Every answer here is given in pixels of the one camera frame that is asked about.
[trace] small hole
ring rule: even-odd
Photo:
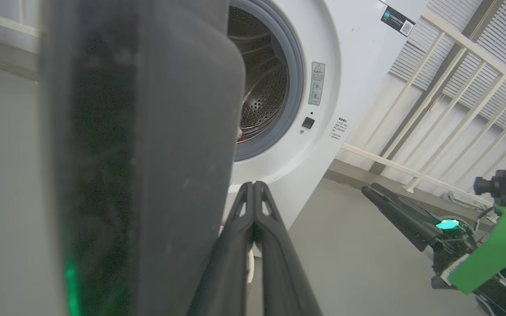
[[[239,212],[239,217],[243,217],[245,215],[245,203],[241,206],[241,212]]]
[[[271,214],[271,208],[267,202],[263,202],[263,214],[265,214],[265,216],[269,216]]]

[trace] warning label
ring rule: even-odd
[[[347,120],[344,118],[338,118],[337,122],[335,122],[335,125],[331,127],[329,137],[333,138],[334,140],[340,140],[341,137],[343,137],[345,134],[347,127],[349,127]]]
[[[325,64],[311,63],[311,90],[308,104],[319,105],[322,100],[323,79],[325,79]]]

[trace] washing machine door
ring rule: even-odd
[[[247,80],[224,216],[241,184],[261,180],[290,228],[407,40],[388,18],[413,28],[426,1],[230,4]]]

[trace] green bracket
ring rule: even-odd
[[[464,294],[476,290],[506,267],[506,207],[495,208],[502,216],[490,238],[448,277]]]

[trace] stainless steel drum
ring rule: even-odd
[[[242,141],[247,141],[277,118],[287,98],[289,72],[286,62],[275,53],[278,42],[255,16],[231,7],[228,36],[241,51],[247,71],[240,124]]]

